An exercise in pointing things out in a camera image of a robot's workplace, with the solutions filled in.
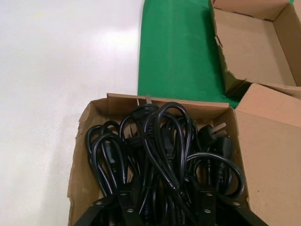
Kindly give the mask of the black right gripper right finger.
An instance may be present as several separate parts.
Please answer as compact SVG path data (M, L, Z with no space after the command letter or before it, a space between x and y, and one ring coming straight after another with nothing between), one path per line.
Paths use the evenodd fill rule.
M265 225L247 205L212 189L196 191L196 218L199 226Z

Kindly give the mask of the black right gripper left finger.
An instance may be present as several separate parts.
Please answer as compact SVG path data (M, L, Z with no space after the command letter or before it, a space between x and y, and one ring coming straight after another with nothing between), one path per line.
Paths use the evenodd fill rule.
M116 193L96 200L74 225L140 226L141 217L133 197L133 190L126 185Z

